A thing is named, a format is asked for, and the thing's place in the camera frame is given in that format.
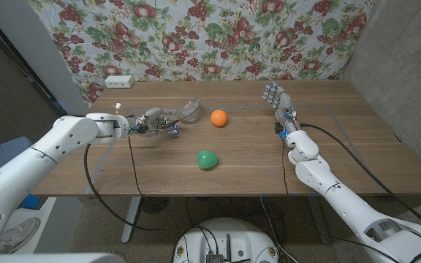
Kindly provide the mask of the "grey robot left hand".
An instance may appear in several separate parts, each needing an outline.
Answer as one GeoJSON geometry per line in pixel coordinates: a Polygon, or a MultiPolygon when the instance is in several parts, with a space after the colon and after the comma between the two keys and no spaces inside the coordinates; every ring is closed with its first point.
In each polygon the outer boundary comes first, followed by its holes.
{"type": "Polygon", "coordinates": [[[177,134],[178,119],[170,116],[176,114],[175,110],[152,107],[142,115],[128,115],[129,133],[141,137],[152,137],[158,134],[177,134]]]}

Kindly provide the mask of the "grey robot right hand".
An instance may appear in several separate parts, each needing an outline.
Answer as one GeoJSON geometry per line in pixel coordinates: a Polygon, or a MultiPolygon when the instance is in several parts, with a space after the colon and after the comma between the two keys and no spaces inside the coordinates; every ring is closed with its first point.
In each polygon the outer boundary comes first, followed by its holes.
{"type": "Polygon", "coordinates": [[[273,108],[276,117],[275,131],[281,139],[300,129],[297,112],[290,95],[278,84],[266,85],[262,98],[273,108]]]}

